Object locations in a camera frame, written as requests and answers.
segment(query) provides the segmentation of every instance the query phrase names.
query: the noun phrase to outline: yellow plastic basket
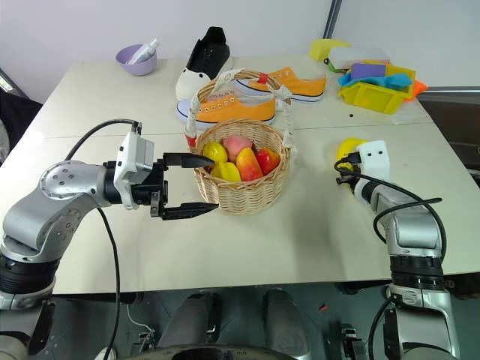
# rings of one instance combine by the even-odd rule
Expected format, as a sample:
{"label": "yellow plastic basket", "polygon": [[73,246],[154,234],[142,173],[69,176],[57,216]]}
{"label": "yellow plastic basket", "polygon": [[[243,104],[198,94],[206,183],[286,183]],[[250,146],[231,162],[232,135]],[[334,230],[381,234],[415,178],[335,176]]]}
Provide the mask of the yellow plastic basket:
{"label": "yellow plastic basket", "polygon": [[[385,76],[404,73],[415,82],[415,71],[393,65],[386,65]],[[393,90],[383,88],[382,86],[367,84],[366,82],[357,82],[350,86],[344,86],[338,92],[338,96],[343,96],[343,101],[357,107],[366,107],[381,113],[392,115],[407,98],[413,95],[413,84],[402,90]]]}

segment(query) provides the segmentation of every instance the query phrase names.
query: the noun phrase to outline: orange sneaker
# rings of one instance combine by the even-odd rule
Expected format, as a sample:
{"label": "orange sneaker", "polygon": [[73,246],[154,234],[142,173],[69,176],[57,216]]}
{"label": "orange sneaker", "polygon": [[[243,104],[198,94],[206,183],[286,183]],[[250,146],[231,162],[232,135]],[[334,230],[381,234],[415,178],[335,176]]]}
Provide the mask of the orange sneaker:
{"label": "orange sneaker", "polygon": [[[190,100],[177,103],[177,116],[187,122]],[[249,96],[233,90],[209,96],[201,104],[196,116],[196,127],[205,130],[231,119],[253,119],[271,124],[275,117],[275,98],[272,94]]]}
{"label": "orange sneaker", "polygon": [[[323,96],[323,89],[327,79],[325,75],[318,79],[299,79],[291,67],[284,67],[274,73],[268,74],[279,83],[285,85],[292,93],[292,99],[303,103],[314,103],[320,101]],[[269,92],[266,84],[260,84],[255,80],[236,80],[237,88],[248,95],[261,95]]]}

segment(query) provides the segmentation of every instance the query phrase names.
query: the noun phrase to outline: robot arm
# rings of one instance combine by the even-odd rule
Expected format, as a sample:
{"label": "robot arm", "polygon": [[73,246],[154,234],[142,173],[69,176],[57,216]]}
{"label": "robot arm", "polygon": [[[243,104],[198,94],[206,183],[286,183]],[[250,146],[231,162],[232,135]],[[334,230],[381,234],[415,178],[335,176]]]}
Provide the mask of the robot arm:
{"label": "robot arm", "polygon": [[152,217],[193,218],[218,205],[203,202],[167,208],[169,166],[205,167],[196,154],[169,153],[153,161],[153,142],[131,131],[117,161],[103,166],[66,160],[51,166],[39,185],[5,215],[0,245],[0,359],[27,359],[43,349],[52,324],[50,296],[63,253],[92,209],[122,203],[150,206]]}
{"label": "robot arm", "polygon": [[[383,141],[356,146],[344,162],[367,177],[389,180]],[[385,354],[390,360],[427,359],[413,356],[430,351],[459,359],[450,295],[443,281],[442,231],[436,219],[423,205],[408,205],[418,199],[367,178],[358,180],[346,167],[341,169],[340,165],[337,182],[349,183],[355,196],[370,204],[376,215],[385,214],[378,222],[385,230],[392,278],[388,295],[395,305],[385,311]]]}

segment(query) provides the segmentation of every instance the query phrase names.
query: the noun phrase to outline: wicker basket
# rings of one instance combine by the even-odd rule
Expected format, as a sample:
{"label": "wicker basket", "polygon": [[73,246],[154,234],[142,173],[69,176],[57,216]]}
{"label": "wicker basket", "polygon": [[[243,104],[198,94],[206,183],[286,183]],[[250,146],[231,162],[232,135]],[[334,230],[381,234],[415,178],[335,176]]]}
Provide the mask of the wicker basket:
{"label": "wicker basket", "polygon": [[[212,80],[208,85],[198,92],[198,98],[192,100],[192,108],[194,108],[194,101],[199,103],[212,92],[215,92],[218,87],[217,81],[224,83],[229,79],[259,79],[264,77],[268,84],[274,89],[281,88],[280,84],[272,78],[268,78],[265,74],[253,70],[231,70],[234,74],[230,77],[219,76],[219,78]],[[285,106],[286,117],[290,118],[290,98],[283,98],[288,105]],[[186,131],[187,139],[189,140],[190,150],[196,154],[202,154],[203,146],[211,141],[220,142],[229,135],[243,135],[251,139],[256,149],[263,147],[270,148],[280,155],[280,163],[268,175],[258,178],[254,181],[229,182],[221,178],[210,176],[204,169],[195,169],[194,173],[200,193],[203,199],[209,203],[218,203],[220,209],[224,212],[237,215],[249,215],[263,210],[271,205],[280,195],[284,185],[284,179],[287,176],[288,164],[290,159],[290,148],[285,145],[284,137],[280,135],[272,126],[264,124],[261,121],[238,119],[224,121],[210,127],[199,138],[196,139],[196,129],[194,127],[196,113],[198,112],[198,105],[196,111],[190,109],[188,126],[190,126],[190,136]],[[192,123],[195,131],[195,137],[192,141]],[[289,126],[286,127],[286,135],[291,140],[292,130]]]}

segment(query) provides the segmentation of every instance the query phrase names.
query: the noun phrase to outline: white table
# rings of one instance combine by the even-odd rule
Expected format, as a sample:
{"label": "white table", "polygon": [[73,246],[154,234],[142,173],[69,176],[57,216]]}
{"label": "white table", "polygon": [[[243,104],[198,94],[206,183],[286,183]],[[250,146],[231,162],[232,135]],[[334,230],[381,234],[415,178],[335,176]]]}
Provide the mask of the white table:
{"label": "white table", "polygon": [[[278,58],[238,63],[265,71],[284,65],[296,71],[296,64],[305,64],[303,71],[323,68],[304,56],[283,63]],[[173,86],[182,64],[164,61],[157,73],[141,78],[126,76],[116,64],[74,65],[0,168],[0,219],[98,122],[113,117],[140,120],[158,157],[184,151],[183,127],[173,114]],[[158,80],[165,83],[158,85]],[[135,101],[125,103],[127,91],[117,86],[121,83],[137,83]],[[87,99],[94,103],[83,103]],[[395,125],[390,116],[343,104],[331,88],[321,103],[297,105],[298,155],[283,196],[265,211],[251,216],[213,211],[190,220],[162,221],[151,219],[149,208],[105,209],[118,244],[123,292],[388,278],[389,257],[372,229],[370,209],[346,185],[335,182],[335,151],[347,137],[384,139],[391,179],[424,198],[444,199],[435,207],[448,236],[445,273],[480,271],[480,190],[427,115],[415,117],[422,111],[409,107],[404,112],[414,114],[415,121]],[[350,113],[353,118],[339,116]],[[89,139],[76,159],[92,164],[114,160],[126,131],[121,125],[106,129]],[[25,169],[31,176],[19,181],[17,174]],[[171,168],[166,179],[170,206],[201,201],[190,170]],[[105,293],[114,288],[110,242],[93,211],[61,261],[55,293]]]}

